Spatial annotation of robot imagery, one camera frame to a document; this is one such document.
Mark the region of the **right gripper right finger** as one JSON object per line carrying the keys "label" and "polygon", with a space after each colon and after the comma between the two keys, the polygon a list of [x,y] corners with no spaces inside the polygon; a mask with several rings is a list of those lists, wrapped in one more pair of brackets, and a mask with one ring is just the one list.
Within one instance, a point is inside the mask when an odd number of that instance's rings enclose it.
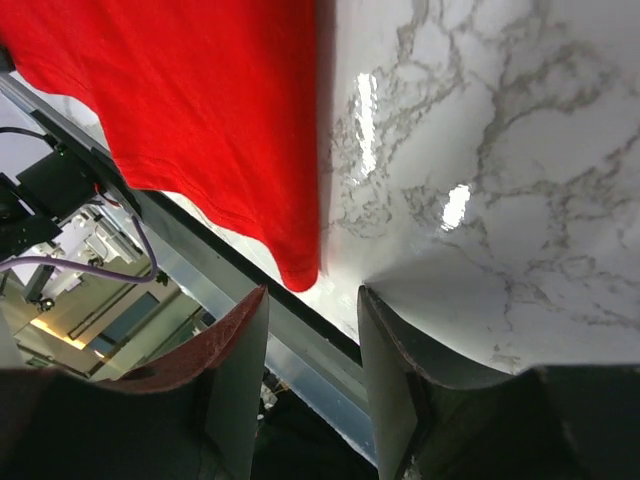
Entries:
{"label": "right gripper right finger", "polygon": [[358,292],[363,372],[383,479],[635,479],[639,369],[475,362]]}

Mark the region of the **bright red t shirt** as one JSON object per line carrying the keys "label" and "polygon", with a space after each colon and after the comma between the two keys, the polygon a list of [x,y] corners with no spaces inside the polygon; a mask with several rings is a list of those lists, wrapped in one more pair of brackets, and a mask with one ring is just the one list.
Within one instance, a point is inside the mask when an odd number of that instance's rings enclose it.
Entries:
{"label": "bright red t shirt", "polygon": [[98,116],[130,187],[261,242],[288,289],[316,283],[313,2],[5,1],[1,43]]}

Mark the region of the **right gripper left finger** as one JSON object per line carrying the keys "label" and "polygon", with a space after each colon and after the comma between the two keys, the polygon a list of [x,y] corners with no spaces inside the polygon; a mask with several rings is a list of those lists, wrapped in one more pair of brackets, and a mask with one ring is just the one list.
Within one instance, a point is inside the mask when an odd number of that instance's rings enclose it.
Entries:
{"label": "right gripper left finger", "polygon": [[5,479],[246,479],[257,432],[269,295],[117,380],[55,368],[1,373]]}

